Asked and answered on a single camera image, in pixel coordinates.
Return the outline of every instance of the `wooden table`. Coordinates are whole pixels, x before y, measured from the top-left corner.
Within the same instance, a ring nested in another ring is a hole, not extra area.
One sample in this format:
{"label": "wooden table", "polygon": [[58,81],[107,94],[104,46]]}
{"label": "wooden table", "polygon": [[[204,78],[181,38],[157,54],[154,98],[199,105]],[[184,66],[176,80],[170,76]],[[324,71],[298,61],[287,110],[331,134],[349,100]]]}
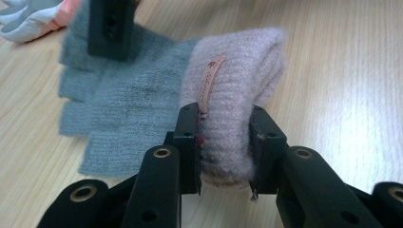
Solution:
{"label": "wooden table", "polygon": [[[402,10],[398,0],[144,0],[135,20],[177,40],[284,28],[288,67],[266,110],[289,144],[315,149],[371,192],[403,182]],[[77,173],[86,140],[58,135],[65,32],[23,45],[0,38],[1,227],[34,227],[65,187],[88,178]],[[281,227],[275,198],[250,196],[184,196],[182,227]]]}

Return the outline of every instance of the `glove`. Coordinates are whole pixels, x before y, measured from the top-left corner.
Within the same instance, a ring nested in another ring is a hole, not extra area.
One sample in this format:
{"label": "glove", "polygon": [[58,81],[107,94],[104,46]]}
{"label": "glove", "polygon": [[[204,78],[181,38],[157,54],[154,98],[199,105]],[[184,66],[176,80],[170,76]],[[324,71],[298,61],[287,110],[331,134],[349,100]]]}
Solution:
{"label": "glove", "polygon": [[23,4],[26,0],[2,0],[6,5],[11,7]]}
{"label": "glove", "polygon": [[245,187],[253,177],[249,118],[253,104],[267,102],[283,71],[282,31],[254,29],[174,42],[134,25],[128,59],[115,62],[86,54],[88,12],[83,0],[68,26],[59,88],[59,96],[69,98],[60,133],[88,136],[80,172],[105,177],[138,172],[146,150],[174,130],[180,107],[200,98],[203,72],[225,56],[215,68],[209,113],[201,121],[202,179]]}
{"label": "glove", "polygon": [[24,43],[65,27],[73,17],[81,0],[9,1],[13,7],[0,11],[0,35],[5,39]]}

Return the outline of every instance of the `clothing tag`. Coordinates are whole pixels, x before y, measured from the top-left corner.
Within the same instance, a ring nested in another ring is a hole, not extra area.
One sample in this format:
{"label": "clothing tag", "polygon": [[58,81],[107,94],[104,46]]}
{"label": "clothing tag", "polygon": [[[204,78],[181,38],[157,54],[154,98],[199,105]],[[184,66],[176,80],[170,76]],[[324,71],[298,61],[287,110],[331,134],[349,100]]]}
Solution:
{"label": "clothing tag", "polygon": [[201,88],[199,91],[199,100],[198,106],[199,111],[201,113],[201,118],[207,118],[209,111],[209,102],[211,91],[213,90],[214,80],[216,78],[217,72],[226,58],[226,55],[221,55],[216,57],[213,61],[211,61],[207,68],[204,71],[204,75],[201,81]]}

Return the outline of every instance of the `screw hole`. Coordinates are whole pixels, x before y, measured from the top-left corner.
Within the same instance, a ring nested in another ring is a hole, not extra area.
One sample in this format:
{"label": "screw hole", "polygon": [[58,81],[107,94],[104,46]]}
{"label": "screw hole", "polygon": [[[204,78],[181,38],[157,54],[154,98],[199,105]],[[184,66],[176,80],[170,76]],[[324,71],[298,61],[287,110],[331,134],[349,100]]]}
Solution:
{"label": "screw hole", "polygon": [[359,223],[358,217],[356,215],[354,215],[353,213],[342,211],[340,213],[340,215],[344,220],[346,220],[346,221],[348,221],[348,222],[350,222],[352,224],[358,224]]}
{"label": "screw hole", "polygon": [[154,151],[154,157],[156,158],[166,158],[171,154],[171,151],[166,148],[161,148]]}
{"label": "screw hole", "polygon": [[118,20],[118,19],[116,18],[116,16],[113,15],[113,14],[111,14],[111,15],[109,15],[109,16],[107,17],[106,23],[107,23],[107,25],[108,25],[109,27],[114,27],[114,26],[116,25],[117,20]]}
{"label": "screw hole", "polygon": [[397,191],[397,192],[396,192],[396,195],[397,195],[398,197],[400,197],[400,198],[403,199],[403,192]]}
{"label": "screw hole", "polygon": [[403,188],[400,187],[390,187],[389,188],[389,194],[395,198],[396,200],[399,200],[403,202]]}
{"label": "screw hole", "polygon": [[74,202],[82,202],[91,199],[97,192],[97,187],[92,184],[84,185],[70,194],[70,200]]}
{"label": "screw hole", "polygon": [[146,211],[142,214],[142,220],[145,222],[150,222],[157,219],[157,215],[152,211]]}
{"label": "screw hole", "polygon": [[309,152],[309,151],[306,151],[306,150],[297,150],[296,153],[300,158],[303,158],[303,159],[311,159],[312,158],[312,153]]}

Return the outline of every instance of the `gray knit fabric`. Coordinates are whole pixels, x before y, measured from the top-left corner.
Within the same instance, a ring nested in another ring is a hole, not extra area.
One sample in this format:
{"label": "gray knit fabric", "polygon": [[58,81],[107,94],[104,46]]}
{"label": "gray knit fabric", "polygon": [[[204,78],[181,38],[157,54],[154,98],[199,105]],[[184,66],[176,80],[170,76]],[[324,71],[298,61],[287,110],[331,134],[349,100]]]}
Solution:
{"label": "gray knit fabric", "polygon": [[145,151],[174,130],[182,77],[198,40],[176,43],[135,25],[125,62],[89,56],[88,2],[63,43],[59,96],[69,101],[60,133],[88,136],[81,173],[127,177],[139,170]]}

